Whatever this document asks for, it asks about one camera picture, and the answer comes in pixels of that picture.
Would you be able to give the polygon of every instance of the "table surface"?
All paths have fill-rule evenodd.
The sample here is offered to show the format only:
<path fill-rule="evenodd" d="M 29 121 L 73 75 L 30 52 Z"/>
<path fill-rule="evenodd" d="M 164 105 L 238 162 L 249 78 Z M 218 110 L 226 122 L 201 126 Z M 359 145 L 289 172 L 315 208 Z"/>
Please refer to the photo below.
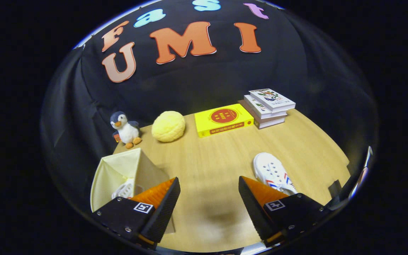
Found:
<path fill-rule="evenodd" d="M 328 187 L 343 186 L 350 174 L 348 158 L 338 145 L 305 115 L 291 109 L 284 123 L 240 129 L 199 138 L 194 114 L 185 116 L 184 135 L 173 142 L 152 137 L 141 128 L 140 147 L 171 178 L 180 181 L 173 211 L 175 233 L 159 246 L 182 251 L 232 250 L 261 241 L 238 192 L 239 176 L 254 177 L 253 158 L 261 152 L 276 156 L 298 192 L 325 205 Z M 127 149 L 120 142 L 114 153 Z"/>

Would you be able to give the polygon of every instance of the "shoe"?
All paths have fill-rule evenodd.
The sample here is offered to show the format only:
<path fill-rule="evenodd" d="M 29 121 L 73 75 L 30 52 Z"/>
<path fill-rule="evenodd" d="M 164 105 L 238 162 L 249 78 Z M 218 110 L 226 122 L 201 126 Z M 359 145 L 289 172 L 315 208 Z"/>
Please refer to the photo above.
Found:
<path fill-rule="evenodd" d="M 118 189 L 111 195 L 111 199 L 116 197 L 131 198 L 133 197 L 133 185 L 135 184 L 135 179 L 128 178 L 125 183 L 120 185 Z"/>
<path fill-rule="evenodd" d="M 254 175 L 263 184 L 289 196 L 297 194 L 294 184 L 289 179 L 281 161 L 270 153 L 262 152 L 253 160 Z"/>

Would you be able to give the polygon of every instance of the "fuzzy yellow ball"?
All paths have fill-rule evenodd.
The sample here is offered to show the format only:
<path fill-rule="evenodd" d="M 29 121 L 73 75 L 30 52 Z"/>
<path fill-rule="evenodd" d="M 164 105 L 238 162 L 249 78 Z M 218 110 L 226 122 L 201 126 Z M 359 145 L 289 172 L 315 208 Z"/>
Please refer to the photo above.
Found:
<path fill-rule="evenodd" d="M 152 136 L 160 142 L 172 142 L 183 135 L 185 118 L 175 111 L 165 111 L 155 119 Z"/>

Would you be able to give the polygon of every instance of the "paper box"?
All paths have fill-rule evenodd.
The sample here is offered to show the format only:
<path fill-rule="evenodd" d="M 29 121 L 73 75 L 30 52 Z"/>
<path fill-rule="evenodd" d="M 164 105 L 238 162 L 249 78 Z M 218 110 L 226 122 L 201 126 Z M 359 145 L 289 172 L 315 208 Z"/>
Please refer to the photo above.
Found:
<path fill-rule="evenodd" d="M 133 179 L 134 183 L 133 194 L 130 197 L 170 179 L 147 158 L 141 148 L 103 157 L 92 182 L 90 197 L 92 212 L 111 201 L 111 194 L 129 178 Z M 165 234 L 173 232 L 171 218 Z"/>
<path fill-rule="evenodd" d="M 206 137 L 253 124 L 253 116 L 239 103 L 194 114 L 199 137 Z"/>

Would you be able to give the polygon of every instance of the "yellow book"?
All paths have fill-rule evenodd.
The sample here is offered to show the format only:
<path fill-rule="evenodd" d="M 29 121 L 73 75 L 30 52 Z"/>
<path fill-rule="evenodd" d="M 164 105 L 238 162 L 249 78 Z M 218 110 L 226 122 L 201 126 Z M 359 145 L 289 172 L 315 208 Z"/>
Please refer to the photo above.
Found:
<path fill-rule="evenodd" d="M 206 137 L 244 126 L 251 126 L 253 116 L 239 103 L 194 114 L 199 137 Z"/>

